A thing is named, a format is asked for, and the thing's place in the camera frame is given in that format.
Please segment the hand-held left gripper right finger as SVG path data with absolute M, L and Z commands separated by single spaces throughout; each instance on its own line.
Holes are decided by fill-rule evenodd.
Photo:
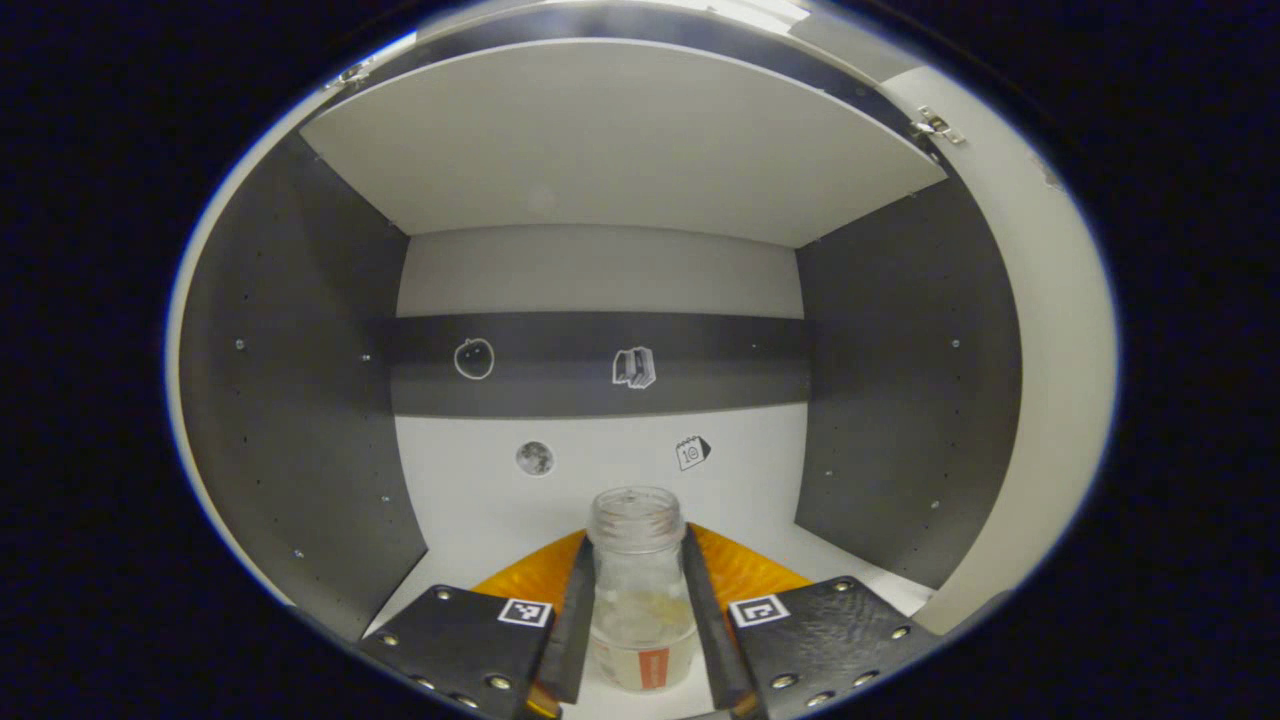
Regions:
M 852 577 L 808 582 L 699 525 L 682 564 L 716 719 L 832 719 L 945 642 Z

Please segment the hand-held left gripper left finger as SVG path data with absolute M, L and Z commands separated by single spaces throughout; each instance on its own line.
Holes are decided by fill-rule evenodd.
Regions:
M 579 701 L 594 589 L 579 530 L 474 589 L 430 585 L 358 650 L 466 719 L 561 719 Z

